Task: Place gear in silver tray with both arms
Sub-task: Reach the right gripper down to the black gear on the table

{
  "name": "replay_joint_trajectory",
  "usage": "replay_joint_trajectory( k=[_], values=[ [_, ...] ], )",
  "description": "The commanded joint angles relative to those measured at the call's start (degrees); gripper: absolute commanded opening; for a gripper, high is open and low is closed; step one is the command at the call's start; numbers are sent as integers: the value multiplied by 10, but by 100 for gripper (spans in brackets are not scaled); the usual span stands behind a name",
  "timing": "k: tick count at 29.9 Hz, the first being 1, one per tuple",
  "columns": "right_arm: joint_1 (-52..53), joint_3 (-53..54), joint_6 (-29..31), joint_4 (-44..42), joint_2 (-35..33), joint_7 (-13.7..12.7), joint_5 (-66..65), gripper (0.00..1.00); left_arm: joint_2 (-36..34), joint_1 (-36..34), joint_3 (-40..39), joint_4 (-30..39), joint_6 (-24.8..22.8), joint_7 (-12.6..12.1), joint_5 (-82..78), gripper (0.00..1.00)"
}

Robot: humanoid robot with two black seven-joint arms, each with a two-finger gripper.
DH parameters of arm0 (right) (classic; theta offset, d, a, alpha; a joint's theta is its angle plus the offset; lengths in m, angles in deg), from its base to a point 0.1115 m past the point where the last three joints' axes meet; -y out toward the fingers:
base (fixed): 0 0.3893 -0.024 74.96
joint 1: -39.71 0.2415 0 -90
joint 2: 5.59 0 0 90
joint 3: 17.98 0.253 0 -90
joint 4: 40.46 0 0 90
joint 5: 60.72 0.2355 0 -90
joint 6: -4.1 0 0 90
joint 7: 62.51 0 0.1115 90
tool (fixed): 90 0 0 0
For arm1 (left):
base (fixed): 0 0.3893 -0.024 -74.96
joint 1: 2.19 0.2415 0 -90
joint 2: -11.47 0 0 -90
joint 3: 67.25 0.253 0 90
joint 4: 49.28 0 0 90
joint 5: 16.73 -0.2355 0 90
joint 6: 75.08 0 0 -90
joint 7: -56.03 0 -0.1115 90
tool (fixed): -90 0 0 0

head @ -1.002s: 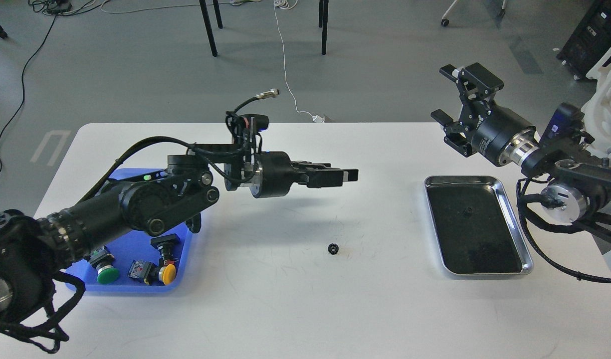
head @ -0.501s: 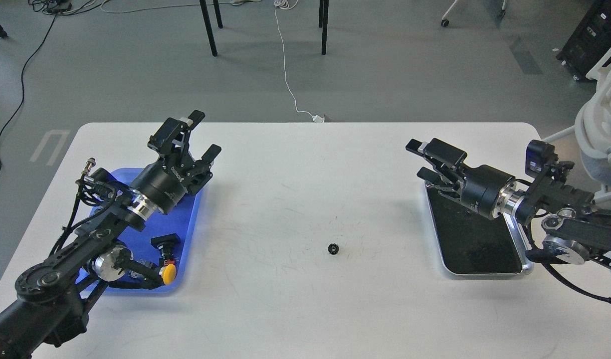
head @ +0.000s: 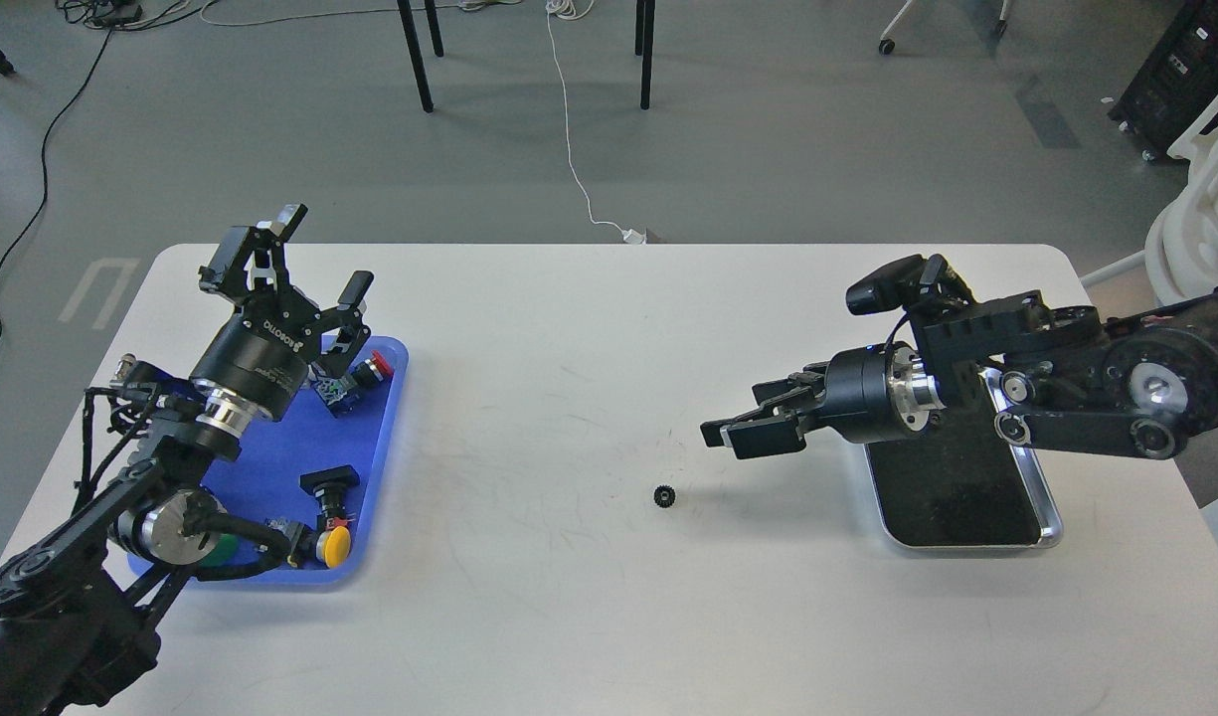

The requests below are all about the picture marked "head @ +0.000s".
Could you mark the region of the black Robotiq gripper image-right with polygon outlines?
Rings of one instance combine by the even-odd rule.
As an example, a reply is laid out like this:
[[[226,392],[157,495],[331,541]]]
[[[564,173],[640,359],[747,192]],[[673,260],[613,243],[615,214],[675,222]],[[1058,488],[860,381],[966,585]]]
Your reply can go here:
[[[911,440],[946,407],[914,346],[871,345],[805,364],[752,387],[759,409],[702,423],[708,448],[738,459],[805,449],[805,435],[834,427],[855,444]]]

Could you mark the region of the black Robotiq gripper image-left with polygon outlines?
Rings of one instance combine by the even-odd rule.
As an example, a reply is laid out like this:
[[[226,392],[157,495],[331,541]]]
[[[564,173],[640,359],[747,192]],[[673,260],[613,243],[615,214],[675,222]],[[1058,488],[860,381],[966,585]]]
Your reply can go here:
[[[304,205],[286,205],[275,219],[231,226],[209,263],[199,267],[199,289],[235,308],[189,381],[241,396],[270,423],[285,416],[309,362],[328,377],[341,379],[371,335],[363,320],[371,272],[353,272],[337,304],[323,312],[290,283],[284,245],[304,216]],[[311,340],[304,335],[308,323]],[[298,353],[304,346],[317,349],[311,360]]]

